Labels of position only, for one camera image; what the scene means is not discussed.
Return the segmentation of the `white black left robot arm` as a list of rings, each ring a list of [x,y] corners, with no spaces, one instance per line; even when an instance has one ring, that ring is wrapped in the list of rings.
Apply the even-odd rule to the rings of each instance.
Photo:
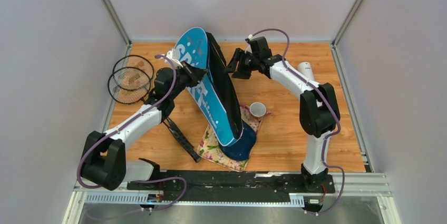
[[[154,171],[155,164],[149,160],[127,161],[126,152],[170,115],[174,99],[184,89],[197,86],[208,72],[186,62],[177,68],[159,69],[149,98],[136,113],[112,129],[88,135],[76,172],[79,184],[112,191],[123,182],[141,182],[149,190],[156,189],[161,175]]]

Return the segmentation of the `grey shuttlecock tube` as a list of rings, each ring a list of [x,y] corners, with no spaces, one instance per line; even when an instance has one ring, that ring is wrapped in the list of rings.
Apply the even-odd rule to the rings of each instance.
[[[297,65],[297,70],[308,79],[314,81],[314,73],[309,62],[301,62]]]

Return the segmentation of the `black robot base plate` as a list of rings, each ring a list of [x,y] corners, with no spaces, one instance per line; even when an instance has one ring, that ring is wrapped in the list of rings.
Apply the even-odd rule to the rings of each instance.
[[[153,190],[163,193],[163,200],[199,202],[285,203],[290,193],[334,193],[333,178],[327,175],[318,186],[304,185],[299,173],[166,170],[156,172],[155,179],[165,182],[143,184],[130,182],[128,190]]]

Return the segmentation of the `blue sport racket bag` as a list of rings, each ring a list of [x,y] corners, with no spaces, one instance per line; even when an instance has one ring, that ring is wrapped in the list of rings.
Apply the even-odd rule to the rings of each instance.
[[[234,86],[224,72],[225,57],[214,36],[201,27],[192,27],[177,41],[179,61],[208,70],[200,83],[188,88],[224,147],[235,144],[242,135],[242,119]]]

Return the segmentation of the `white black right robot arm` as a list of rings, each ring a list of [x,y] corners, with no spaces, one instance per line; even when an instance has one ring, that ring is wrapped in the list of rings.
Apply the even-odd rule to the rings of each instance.
[[[299,99],[299,122],[307,134],[300,184],[304,190],[313,192],[328,175],[328,142],[340,131],[334,87],[330,83],[320,84],[293,68],[284,56],[273,55],[265,37],[247,38],[246,42],[247,49],[236,49],[224,72],[233,78],[249,79],[253,71],[258,71]]]

